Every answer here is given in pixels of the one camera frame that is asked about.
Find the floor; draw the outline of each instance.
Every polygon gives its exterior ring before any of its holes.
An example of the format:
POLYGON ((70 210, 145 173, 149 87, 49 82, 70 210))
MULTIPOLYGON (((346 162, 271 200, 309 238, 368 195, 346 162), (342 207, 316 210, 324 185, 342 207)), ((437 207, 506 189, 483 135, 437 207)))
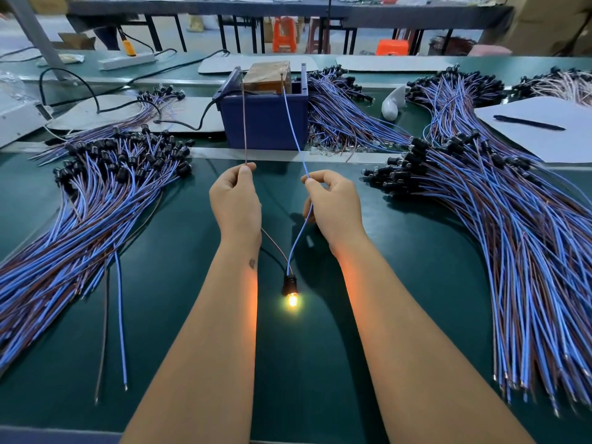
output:
MULTIPOLYGON (((39 16, 40 23, 48 34, 51 40, 58 40, 58 32, 73 32, 70 24, 65 16, 39 16)), ((181 27, 183 29, 183 36, 187 44, 188 50, 201 51, 203 53, 211 53, 221 48, 220 30, 213 16, 207 16, 204 19, 206 29, 203 32, 188 32, 189 15, 182 14, 179 16, 181 27)), ((181 51, 181 41, 175 25, 174 18, 171 17, 155 17, 154 24, 156 25, 160 42, 163 48, 175 48, 181 51)), ((132 36, 143 42, 152 45, 152 39, 147 27, 124 27, 132 36)), ((234 39, 233 27, 225 27, 227 48, 231 52, 236 52, 236 42, 234 39)), ((356 38, 356 46, 354 54, 361 52, 373 53, 376 51, 378 41, 384 38, 390 38, 393 34, 392 29, 359 29, 356 38)), ((421 43, 420 54, 426 55, 429 50, 429 41, 433 36, 446 34, 443 30, 426 31, 421 43)), ((89 31, 88 35, 93 36, 93 32, 89 31)), ((456 30, 455 35, 472 38, 478 40, 481 31, 467 31, 456 30)), ((304 53, 306 49, 306 42, 308 37, 308 26, 302 35, 300 44, 298 44, 297 53, 304 53)), ((252 40, 250 28, 239 27, 239 39, 241 45, 241 52, 252 53, 252 40)), ((330 45, 333 54, 343 53, 343 44, 345 40, 344 31, 331 31, 330 45)), ((19 27, 19 24, 14 20, 3 21, 0 19, 0 50, 4 48, 4 44, 10 42, 10 48, 15 50, 19 47, 28 45, 28 41, 24 33, 19 27)), ((271 52, 271 44, 265 44, 265 51, 271 52)), ((137 45, 138 49, 143 48, 143 45, 137 45)), ((104 45, 97 41, 97 49, 105 49, 104 45)), ((257 50, 261 52, 261 43, 259 39, 259 31, 257 30, 257 50)))

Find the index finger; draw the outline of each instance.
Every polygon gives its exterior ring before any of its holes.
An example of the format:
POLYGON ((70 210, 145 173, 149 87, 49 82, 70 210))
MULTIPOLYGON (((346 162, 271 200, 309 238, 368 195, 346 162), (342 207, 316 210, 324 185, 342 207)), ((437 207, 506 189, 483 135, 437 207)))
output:
POLYGON ((338 182, 345 179, 342 175, 336 173, 335 171, 319 170, 312 171, 308 174, 308 176, 304 175, 302 178, 300 178, 300 180, 302 181, 302 183, 304 183, 304 181, 307 180, 308 177, 310 177, 311 179, 315 179, 317 182, 324 182, 329 187, 334 187, 335 185, 337 185, 338 182))
MULTIPOLYGON (((241 166, 244 166, 244 163, 237 165, 236 167, 228 168, 224 173, 220 175, 220 177, 214 182, 214 186, 223 187, 223 188, 234 188, 237 181, 239 180, 239 170, 241 166)), ((255 171, 257 165, 255 162, 249 162, 246 164, 251 171, 255 171)))

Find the stool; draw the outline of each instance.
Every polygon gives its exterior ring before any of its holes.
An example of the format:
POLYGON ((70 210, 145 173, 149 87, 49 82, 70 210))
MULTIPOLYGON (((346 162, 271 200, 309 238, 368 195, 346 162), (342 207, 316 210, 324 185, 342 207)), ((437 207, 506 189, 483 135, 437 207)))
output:
MULTIPOLYGON (((311 17, 310 18, 310 27, 308 29, 308 41, 306 44, 306 54, 312 54, 319 50, 319 41, 315 40, 315 33, 317 29, 321 26, 321 20, 319 17, 311 17)), ((325 48, 327 52, 331 54, 331 45, 329 44, 329 31, 325 31, 323 33, 323 43, 325 44, 325 48)))
POLYGON ((409 42, 407 40, 381 39, 376 48, 377 56, 407 56, 409 42))
POLYGON ((296 26, 290 17, 276 17, 273 22, 273 52, 279 52, 279 47, 289 47, 290 52, 296 52, 296 26), (281 26, 287 30, 287 35, 282 34, 281 26))
POLYGON ((512 51, 499 45, 475 45, 469 51, 469 56, 511 56, 512 51))

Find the yellow tool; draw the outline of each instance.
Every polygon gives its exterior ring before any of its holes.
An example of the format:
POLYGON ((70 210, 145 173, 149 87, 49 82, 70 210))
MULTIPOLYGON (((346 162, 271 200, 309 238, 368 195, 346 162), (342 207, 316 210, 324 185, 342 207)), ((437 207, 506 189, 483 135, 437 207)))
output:
POLYGON ((125 35, 125 32, 123 32, 123 29, 121 27, 117 27, 117 31, 119 31, 119 35, 121 36, 121 41, 123 42, 125 52, 128 56, 134 57, 136 55, 136 50, 134 50, 134 47, 131 46, 130 41, 127 39, 127 36, 125 35))

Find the gray post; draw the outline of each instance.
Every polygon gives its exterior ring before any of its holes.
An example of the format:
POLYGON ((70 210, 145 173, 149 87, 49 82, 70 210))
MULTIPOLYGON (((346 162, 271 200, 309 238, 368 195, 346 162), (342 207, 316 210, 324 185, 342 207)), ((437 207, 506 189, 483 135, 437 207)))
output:
MULTIPOLYGON (((45 58, 47 65, 55 68, 66 68, 57 51, 53 48, 50 40, 45 35, 45 31, 41 28, 39 21, 37 21, 35 12, 28 0, 6 0, 6 2, 11 7, 14 16, 17 18, 17 21, 27 35, 27 38, 45 58)), ((66 79, 63 72, 54 70, 53 73, 59 80, 66 79)))

